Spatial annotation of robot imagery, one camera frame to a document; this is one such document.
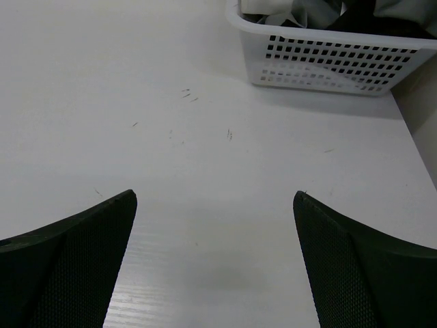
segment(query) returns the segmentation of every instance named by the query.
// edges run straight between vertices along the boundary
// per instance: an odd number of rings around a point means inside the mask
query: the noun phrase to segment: white plastic basket
[[[250,23],[239,0],[227,0],[226,16],[257,85],[379,96],[437,52],[437,40]]]

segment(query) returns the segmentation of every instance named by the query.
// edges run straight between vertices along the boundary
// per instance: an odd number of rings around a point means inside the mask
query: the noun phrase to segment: gray fabric
[[[299,17],[306,17],[309,29],[325,29],[340,17],[342,2],[341,0],[294,0],[292,14],[297,21]]]
[[[416,22],[437,37],[437,0],[376,0],[374,14]]]

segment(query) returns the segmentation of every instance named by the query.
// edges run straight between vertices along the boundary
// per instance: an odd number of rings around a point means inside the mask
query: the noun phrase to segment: white surface
[[[240,30],[247,74],[257,85],[380,96],[437,49],[435,40],[250,23],[238,4],[227,0],[226,16]]]
[[[437,247],[391,96],[253,87],[223,5],[0,3],[0,238],[134,189],[105,327],[318,327],[299,189]]]

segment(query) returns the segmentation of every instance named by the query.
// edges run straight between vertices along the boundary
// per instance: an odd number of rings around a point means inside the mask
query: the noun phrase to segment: black mesh
[[[348,233],[299,193],[294,215],[322,328],[379,327]]]
[[[26,273],[29,281],[35,279],[32,275],[34,264],[29,261],[32,256],[44,256],[44,263],[48,264],[44,264],[42,277],[37,278],[31,288],[27,288],[27,294],[23,293],[20,298],[15,297],[9,301],[0,299],[1,302],[13,305],[9,311],[12,319],[3,316],[0,318],[0,326],[101,327],[126,250],[136,208],[135,194],[127,191],[84,213],[11,238],[11,244],[0,248],[0,263],[3,255],[13,268],[9,276],[19,273],[17,277],[23,277],[23,273]],[[33,251],[44,244],[56,244],[56,247],[51,247],[45,253]],[[27,251],[25,256],[20,256],[21,245]]]

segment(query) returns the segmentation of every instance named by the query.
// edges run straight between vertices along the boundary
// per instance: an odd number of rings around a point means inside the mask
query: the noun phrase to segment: basket rim
[[[226,1],[226,18],[232,26],[241,31],[267,36],[281,36],[285,39],[302,38],[304,40],[325,41],[332,43],[347,43],[351,45],[381,46],[387,48],[422,48],[437,50],[437,40],[403,38],[399,36],[377,36],[373,34],[323,31],[319,29],[299,29],[296,27],[281,27],[251,23],[241,15],[240,0]]]

